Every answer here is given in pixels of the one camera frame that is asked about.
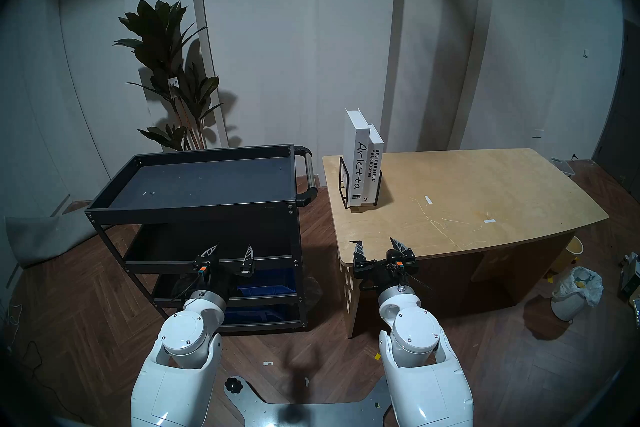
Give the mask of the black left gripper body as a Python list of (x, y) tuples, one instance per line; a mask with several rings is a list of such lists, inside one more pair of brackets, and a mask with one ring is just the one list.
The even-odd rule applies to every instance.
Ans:
[(229, 300), (237, 289), (238, 278), (250, 278), (241, 276), (241, 264), (199, 265), (198, 279), (194, 289), (194, 297), (203, 297), (211, 292), (222, 300)]

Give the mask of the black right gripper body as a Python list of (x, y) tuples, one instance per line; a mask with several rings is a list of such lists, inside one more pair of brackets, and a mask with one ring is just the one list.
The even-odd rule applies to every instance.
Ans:
[(383, 292), (391, 287), (404, 288), (408, 279), (418, 272), (416, 258), (392, 258), (387, 260), (366, 260), (364, 257), (353, 258), (353, 276), (361, 280), (360, 291)]

